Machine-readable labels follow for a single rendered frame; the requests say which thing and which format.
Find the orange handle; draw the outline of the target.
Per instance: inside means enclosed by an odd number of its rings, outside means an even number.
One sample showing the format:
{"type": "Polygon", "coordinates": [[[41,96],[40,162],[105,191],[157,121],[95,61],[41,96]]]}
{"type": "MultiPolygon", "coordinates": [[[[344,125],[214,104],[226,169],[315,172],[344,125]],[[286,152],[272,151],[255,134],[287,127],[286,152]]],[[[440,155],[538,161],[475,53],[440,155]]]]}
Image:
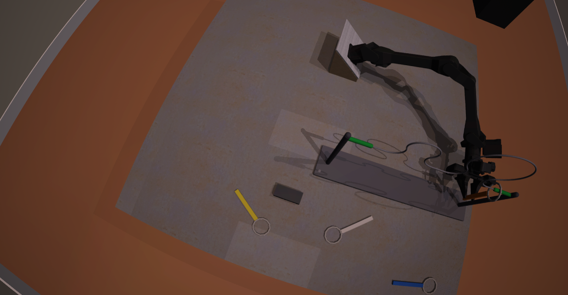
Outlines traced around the orange handle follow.
{"type": "Polygon", "coordinates": [[[499,193],[498,197],[495,198],[494,200],[492,200],[492,199],[489,197],[489,191],[490,191],[489,188],[488,188],[487,191],[484,191],[484,192],[481,192],[481,193],[475,193],[475,194],[467,195],[466,198],[463,198],[463,200],[465,201],[465,200],[476,199],[476,198],[486,197],[486,196],[487,196],[487,198],[488,198],[489,201],[495,202],[495,201],[497,201],[497,200],[500,198],[501,193],[502,193],[501,184],[498,183],[498,182],[493,182],[489,187],[492,187],[492,186],[495,185],[495,184],[498,184],[498,185],[499,185],[500,193],[499,193]]]}

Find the yellow handle with grey loop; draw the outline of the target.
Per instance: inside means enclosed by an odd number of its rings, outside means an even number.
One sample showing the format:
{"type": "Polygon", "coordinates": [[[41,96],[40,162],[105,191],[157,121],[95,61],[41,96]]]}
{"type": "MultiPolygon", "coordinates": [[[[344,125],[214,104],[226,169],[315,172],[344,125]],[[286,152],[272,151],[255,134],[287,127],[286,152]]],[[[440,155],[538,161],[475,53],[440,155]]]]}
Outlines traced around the yellow handle with grey loop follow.
{"type": "Polygon", "coordinates": [[[235,190],[235,193],[236,193],[236,195],[239,197],[239,199],[241,200],[241,202],[243,203],[243,205],[245,206],[245,208],[247,209],[247,211],[249,212],[249,214],[250,214],[250,215],[253,217],[253,219],[254,219],[254,222],[253,222],[253,231],[254,231],[254,234],[257,234],[257,235],[259,235],[259,236],[267,235],[267,234],[270,232],[270,230],[271,230],[270,223],[268,222],[268,220],[266,220],[265,218],[257,218],[257,216],[254,214],[253,209],[249,206],[248,202],[244,199],[244,197],[243,197],[243,195],[240,193],[239,189],[238,189],[238,190],[235,190]],[[268,223],[268,228],[269,228],[269,229],[268,229],[268,232],[266,232],[266,233],[264,233],[264,234],[258,234],[258,233],[254,230],[254,224],[255,224],[255,222],[258,221],[258,220],[265,220],[265,221],[267,221],[267,223],[268,223]]]}

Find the dark blue handle with grey loop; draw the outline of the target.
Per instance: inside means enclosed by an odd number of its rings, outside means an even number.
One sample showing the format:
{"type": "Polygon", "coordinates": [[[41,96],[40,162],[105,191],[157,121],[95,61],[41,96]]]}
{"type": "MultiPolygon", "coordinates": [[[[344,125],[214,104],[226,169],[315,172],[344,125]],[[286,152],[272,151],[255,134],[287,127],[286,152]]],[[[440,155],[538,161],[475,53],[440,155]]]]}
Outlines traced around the dark blue handle with grey loop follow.
{"type": "Polygon", "coordinates": [[[409,286],[409,287],[422,287],[424,293],[430,294],[430,295],[435,292],[435,290],[437,289],[437,286],[438,286],[438,284],[437,284],[437,282],[436,282],[436,280],[435,280],[434,278],[427,278],[427,279],[424,280],[423,283],[392,281],[392,285],[397,285],[397,286],[409,286]],[[430,293],[427,293],[427,292],[424,290],[424,283],[425,283],[428,279],[433,279],[434,282],[435,282],[435,289],[434,289],[434,291],[432,291],[432,292],[430,292],[430,293]]]}

